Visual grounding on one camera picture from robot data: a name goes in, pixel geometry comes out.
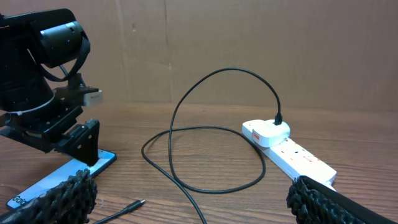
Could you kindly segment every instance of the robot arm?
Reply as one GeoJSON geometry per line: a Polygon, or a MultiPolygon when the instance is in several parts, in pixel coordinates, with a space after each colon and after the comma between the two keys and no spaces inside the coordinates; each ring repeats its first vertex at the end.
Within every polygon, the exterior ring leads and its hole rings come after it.
{"type": "Polygon", "coordinates": [[[85,86],[77,71],[90,52],[85,31],[68,9],[0,15],[0,134],[44,152],[55,149],[89,166],[98,160],[97,120],[78,124],[76,117],[101,91],[85,86]],[[75,65],[64,78],[43,68],[75,65]],[[51,90],[45,78],[68,85],[51,90]]]}

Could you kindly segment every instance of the black strap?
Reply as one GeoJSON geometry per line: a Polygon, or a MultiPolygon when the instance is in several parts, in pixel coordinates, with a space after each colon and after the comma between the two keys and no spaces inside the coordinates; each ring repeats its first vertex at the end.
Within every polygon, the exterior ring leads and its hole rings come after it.
{"type": "Polygon", "coordinates": [[[44,69],[44,67],[41,64],[39,64],[40,71],[42,72],[42,74],[44,75],[45,78],[47,78],[48,80],[53,81],[53,82],[63,82],[63,81],[69,80],[71,77],[74,77],[76,75],[77,71],[79,71],[79,69],[81,68],[81,66],[83,66],[89,52],[90,52],[90,41],[88,41],[88,39],[86,37],[83,37],[83,41],[81,42],[79,56],[77,57],[76,62],[73,65],[72,69],[69,71],[68,75],[66,75],[63,78],[58,78],[58,77],[52,75],[46,69],[44,69]]]}

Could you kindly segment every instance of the table surface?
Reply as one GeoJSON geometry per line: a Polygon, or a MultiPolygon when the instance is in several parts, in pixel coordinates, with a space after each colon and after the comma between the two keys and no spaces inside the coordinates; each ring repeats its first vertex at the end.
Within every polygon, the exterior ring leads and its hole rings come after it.
{"type": "MultiPolygon", "coordinates": [[[[166,130],[175,105],[111,104],[87,108],[79,122],[101,122],[99,147],[118,160],[96,178],[97,206],[90,223],[137,199],[147,203],[112,223],[200,223],[182,191],[141,156],[141,146],[166,130]]],[[[398,113],[283,108],[291,138],[337,170],[334,188],[346,197],[398,222],[398,113]]],[[[274,108],[183,105],[175,126],[218,125],[241,130],[252,119],[272,119],[274,108]]],[[[173,134],[177,175],[201,189],[228,189],[261,173],[261,162],[245,140],[210,129],[173,134]]],[[[147,148],[147,155],[170,172],[167,134],[147,148]]],[[[66,163],[0,137],[0,212],[19,192],[66,163]]],[[[208,195],[190,192],[208,223],[295,223],[286,207],[292,181],[268,158],[266,176],[240,192],[208,195]]]]}

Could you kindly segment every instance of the wooden backdrop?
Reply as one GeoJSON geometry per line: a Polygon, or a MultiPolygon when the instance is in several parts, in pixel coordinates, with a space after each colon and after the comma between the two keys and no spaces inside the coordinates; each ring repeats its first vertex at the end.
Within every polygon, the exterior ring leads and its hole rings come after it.
{"type": "MultiPolygon", "coordinates": [[[[398,110],[396,0],[0,0],[6,15],[60,7],[90,38],[82,72],[106,100],[175,103],[207,73],[234,66],[266,78],[283,107],[398,110]]],[[[187,101],[275,105],[237,73],[187,101]]]]}

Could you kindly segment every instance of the white device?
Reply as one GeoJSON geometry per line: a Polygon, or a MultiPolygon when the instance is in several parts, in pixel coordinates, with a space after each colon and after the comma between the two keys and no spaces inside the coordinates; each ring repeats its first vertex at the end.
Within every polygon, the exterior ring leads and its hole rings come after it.
{"type": "Polygon", "coordinates": [[[274,125],[273,119],[246,121],[242,133],[292,180],[306,175],[336,191],[331,185],[337,172],[291,140],[287,123],[274,125]]]}

